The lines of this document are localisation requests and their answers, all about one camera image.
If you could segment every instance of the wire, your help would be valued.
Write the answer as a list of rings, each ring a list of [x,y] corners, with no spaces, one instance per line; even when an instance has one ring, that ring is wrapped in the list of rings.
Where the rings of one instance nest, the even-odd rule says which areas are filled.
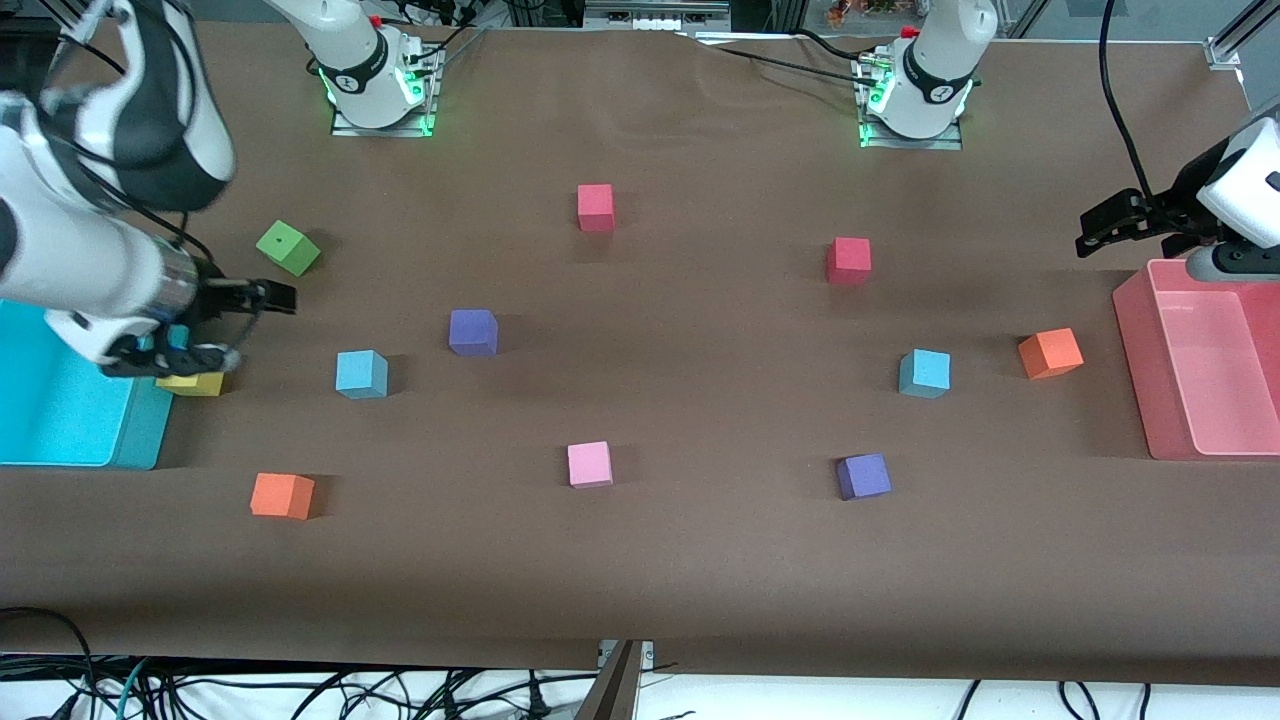
[[[1089,692],[1089,688],[1084,687],[1084,683],[1071,684],[1080,688],[1080,692],[1084,693],[1084,700],[1089,703],[1089,714],[1093,715],[1093,720],[1101,720],[1101,716],[1098,715],[1098,706],[1093,702],[1093,693]],[[1071,717],[1075,717],[1075,720],[1084,720],[1084,716],[1076,712],[1075,706],[1066,698],[1066,683],[1062,680],[1057,682],[1057,698],[1062,701],[1062,707],[1071,714]]]
[[[867,85],[867,86],[876,85],[876,81],[873,81],[872,78],[860,78],[860,77],[846,76],[846,74],[841,74],[841,73],[833,73],[831,70],[823,70],[823,69],[819,69],[819,68],[810,68],[808,65],[797,65],[795,63],[787,63],[786,60],[778,60],[776,58],[765,58],[764,55],[756,55],[755,53],[744,53],[742,50],[732,50],[730,47],[724,47],[724,46],[721,46],[721,45],[716,45],[714,47],[717,50],[719,50],[721,53],[728,53],[730,55],[737,55],[739,58],[748,58],[750,60],[759,60],[762,63],[768,63],[771,65],[778,65],[780,68],[790,68],[792,70],[800,70],[800,72],[805,72],[805,73],[813,73],[815,76],[829,77],[829,78],[835,78],[835,79],[842,79],[845,82],[851,82],[854,85]]]
[[[73,623],[70,618],[63,615],[61,612],[56,612],[54,610],[46,610],[44,607],[32,607],[32,606],[26,606],[26,605],[23,605],[23,606],[15,606],[15,607],[0,607],[0,619],[3,619],[6,615],[8,616],[19,616],[19,618],[23,616],[23,615],[35,615],[37,618],[49,618],[51,620],[56,620],[58,623],[61,623],[63,625],[67,626],[67,629],[69,629],[72,632],[73,635],[76,635],[76,642],[77,642],[77,644],[79,644],[81,653],[84,657],[84,682],[88,683],[88,687],[91,688],[91,693],[90,693],[90,715],[92,716],[93,710],[95,710],[95,703],[97,701],[97,698],[96,698],[96,693],[97,693],[97,678],[93,675],[93,653],[90,652],[90,650],[88,650],[88,641],[84,639],[84,633],[81,632],[79,626],[76,625],[76,623]]]
[[[422,60],[425,60],[425,59],[430,58],[431,55],[435,55],[435,54],[436,54],[436,53],[439,53],[440,50],[444,50],[444,47],[445,47],[445,46],[447,46],[447,45],[448,45],[448,44],[449,44],[449,42],[451,42],[451,41],[452,41],[452,40],[453,40],[454,37],[457,37],[460,32],[465,31],[465,29],[466,29],[466,28],[468,28],[468,27],[471,27],[471,26],[467,26],[467,24],[461,24],[461,26],[458,26],[458,27],[457,27],[457,29],[454,29],[453,32],[451,32],[451,33],[449,33],[449,36],[444,38],[444,42],[440,42],[439,45],[436,45],[435,47],[433,47],[433,49],[428,50],[426,53],[422,53],[421,55],[410,55],[410,56],[408,56],[408,61],[410,61],[410,63],[420,63],[420,61],[422,61]]]
[[[184,13],[184,10],[182,10],[178,5],[174,4],[174,0],[164,0],[164,4],[175,8],[179,13]],[[182,41],[182,36],[178,35],[178,31],[169,24],[168,18],[164,17],[163,9],[160,12],[156,12],[147,5],[134,5],[134,9],[137,9],[141,14],[148,15],[152,20],[157,22],[160,26],[164,27],[165,32],[169,35],[170,44],[174,47],[177,47],[178,55],[182,58],[183,65],[187,70],[187,87],[189,90],[187,97],[187,123],[191,123],[192,118],[195,118],[196,115],[196,96],[198,87],[196,78],[196,63],[191,56],[191,51],[187,50],[187,45],[186,42]],[[36,117],[40,120],[42,129],[51,131],[51,135],[56,140],[69,145],[81,156],[88,158],[95,163],[101,163],[116,170],[142,170],[147,168],[154,168],[156,165],[168,161],[169,158],[174,154],[174,151],[177,151],[178,147],[182,146],[183,142],[186,142],[187,131],[191,129],[189,124],[184,123],[182,126],[182,129],[174,135],[173,140],[169,143],[166,143],[152,158],[134,160],[131,163],[120,163],[111,158],[100,155],[90,150],[88,147],[81,145],[74,137],[68,137],[67,135],[64,135],[58,128],[58,123],[54,119],[54,117],[50,115],[49,110],[46,110],[45,106],[40,102],[40,99],[31,97],[29,100],[32,101],[32,105],[35,105],[36,108]]]
[[[129,671],[129,676],[124,680],[124,687],[120,689],[120,705],[115,707],[115,720],[124,720],[124,707],[128,705],[129,693],[133,692],[133,684],[138,682],[138,675],[142,673],[142,666],[147,664],[147,659],[143,657],[133,666]]]
[[[90,45],[87,42],[81,42],[79,40],[76,40],[74,37],[72,37],[69,35],[59,35],[58,38],[61,40],[63,42],[70,42],[72,45],[79,47],[81,50],[84,50],[90,55],[93,55],[99,60],[102,60],[104,63],[106,63],[108,65],[110,65],[113,70],[120,73],[122,76],[124,74],[124,67],[120,65],[119,63],[116,63],[114,58],[111,58],[106,53],[102,53],[97,47],[93,47],[92,45]]]
[[[178,238],[179,242],[189,242],[197,250],[200,250],[201,255],[204,255],[205,259],[209,260],[210,265],[216,265],[216,263],[214,261],[214,254],[209,250],[209,246],[196,240],[191,233],[187,232],[186,220],[183,220],[182,227],[178,227],[170,223],[169,220],[161,218],[160,215],[155,214],[150,209],[142,206],[140,202],[136,202],[127,193],[116,190],[115,186],[106,182],[106,179],[102,178],[102,176],[95,173],[93,170],[86,168],[84,165],[81,165],[81,170],[88,179],[93,181],[93,184],[100,187],[102,192],[106,192],[109,196],[111,196],[113,200],[115,200],[120,205],[124,205],[129,210],[133,210],[134,213],[142,215],[143,218],[151,220],[152,223],[163,227],[164,229],[172,232]]]
[[[1138,720],[1147,720],[1147,706],[1151,705],[1151,683],[1142,684],[1142,702],[1138,703]]]
[[[70,29],[70,27],[76,24],[73,20],[68,20],[67,17],[61,14],[61,12],[55,10],[54,6],[47,3],[47,0],[40,0],[40,4],[44,5],[45,10],[50,15],[52,15],[55,20],[58,20],[58,24],[63,26],[64,28]]]
[[[1142,167],[1142,158],[1138,156],[1138,146],[1133,141],[1129,126],[1124,122],[1124,115],[1120,113],[1120,105],[1116,102],[1115,92],[1111,90],[1111,67],[1107,61],[1107,45],[1111,40],[1111,19],[1115,17],[1115,9],[1116,0],[1107,0],[1106,6],[1102,9],[1102,29],[1098,33],[1098,76],[1102,81],[1102,96],[1106,97],[1107,110],[1111,111],[1111,119],[1115,120],[1116,129],[1120,131],[1120,140],[1124,141],[1125,152],[1129,154],[1129,164],[1133,165],[1133,173],[1138,177],[1138,188],[1142,191],[1143,200],[1147,201],[1147,205],[1149,205],[1162,220],[1172,225],[1179,232],[1198,234],[1196,228],[1188,227],[1170,218],[1169,214],[1165,213],[1160,200],[1157,200],[1156,195],[1151,191],[1151,182],[1147,179],[1147,170]]]
[[[831,53],[832,55],[835,55],[837,58],[844,58],[845,60],[856,60],[858,55],[860,54],[860,53],[846,53],[846,51],[841,50],[840,47],[836,47],[835,45],[827,42],[827,40],[823,38],[817,32],[813,32],[812,29],[805,29],[803,27],[797,27],[797,28],[787,32],[787,35],[797,35],[800,37],[808,37],[809,40],[817,42],[818,46],[822,47],[823,50],[826,50],[827,53]]]
[[[1125,124],[1124,117],[1120,114],[1120,106],[1116,104],[1115,94],[1111,91],[1111,68],[1107,64],[1107,44],[1111,37],[1111,18],[1115,15],[1116,0],[1107,0],[1106,6],[1102,10],[1102,31],[1098,37],[1098,74],[1102,79],[1102,95],[1107,100],[1107,109],[1111,110],[1111,119],[1116,123],[1116,129],[1120,131],[1120,138],[1124,140],[1124,149],[1129,152],[1129,163],[1133,164],[1133,172],[1138,176],[1138,187],[1142,188],[1142,195],[1147,199],[1152,197],[1151,183],[1147,181],[1147,170],[1142,167],[1142,159],[1138,158],[1138,147],[1133,142],[1133,135],[1129,133],[1129,126]]]
[[[964,692],[964,700],[960,701],[960,711],[956,712],[956,720],[964,720],[965,715],[969,714],[969,703],[973,702],[973,693],[978,692],[979,683],[982,683],[982,678],[969,683],[969,689]]]

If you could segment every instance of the pink cube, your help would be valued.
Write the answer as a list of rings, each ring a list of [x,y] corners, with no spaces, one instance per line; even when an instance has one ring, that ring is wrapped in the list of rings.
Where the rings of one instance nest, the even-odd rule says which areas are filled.
[[[863,284],[872,274],[872,241],[864,237],[837,237],[827,251],[827,282]]]
[[[576,488],[612,486],[609,443],[586,442],[568,446],[568,484]]]
[[[614,224],[613,186],[577,186],[577,225],[582,232],[612,232]]]

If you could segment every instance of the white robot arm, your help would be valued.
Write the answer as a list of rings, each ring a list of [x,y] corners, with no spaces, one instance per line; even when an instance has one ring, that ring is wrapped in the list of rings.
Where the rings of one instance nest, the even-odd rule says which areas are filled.
[[[964,111],[973,72],[998,24],[991,0],[936,0],[919,36],[878,51],[890,67],[867,110],[902,137],[937,137]]]
[[[419,38],[371,20],[355,0],[264,1],[302,35],[334,106],[352,124],[383,128],[424,102]]]
[[[1280,106],[1196,158],[1174,184],[1146,199],[1123,190],[1080,215],[1079,258],[1126,240],[1166,236],[1165,258],[1193,251],[1187,272],[1204,282],[1280,281]]]
[[[351,123],[384,127],[422,101],[406,76],[421,45],[379,28],[357,0],[268,3],[303,35]],[[118,81],[0,94],[0,299],[45,307],[50,327],[106,374],[233,369],[238,341],[172,347],[168,328],[224,313],[292,314],[294,291],[228,279],[207,252],[186,251],[195,238],[182,228],[168,225],[178,234],[170,242],[115,217],[132,209],[166,224],[155,213],[207,208],[236,163],[186,5],[97,0],[73,35],[88,35],[104,13],[124,47]]]

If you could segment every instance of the orange cube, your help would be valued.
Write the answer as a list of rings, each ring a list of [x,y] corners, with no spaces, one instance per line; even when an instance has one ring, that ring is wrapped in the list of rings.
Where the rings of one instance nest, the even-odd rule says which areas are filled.
[[[1018,354],[1033,380],[1061,375],[1084,364],[1071,328],[1036,333],[1018,346]]]
[[[302,475],[259,473],[248,507],[253,515],[306,520],[311,515],[315,487],[315,480]]]

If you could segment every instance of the green cube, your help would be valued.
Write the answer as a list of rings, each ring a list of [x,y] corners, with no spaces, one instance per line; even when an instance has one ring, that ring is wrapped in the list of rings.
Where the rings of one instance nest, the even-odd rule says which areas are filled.
[[[271,229],[257,241],[257,249],[296,277],[302,277],[302,273],[307,272],[311,263],[320,256],[320,249],[307,240],[307,236],[282,220],[275,220]]]

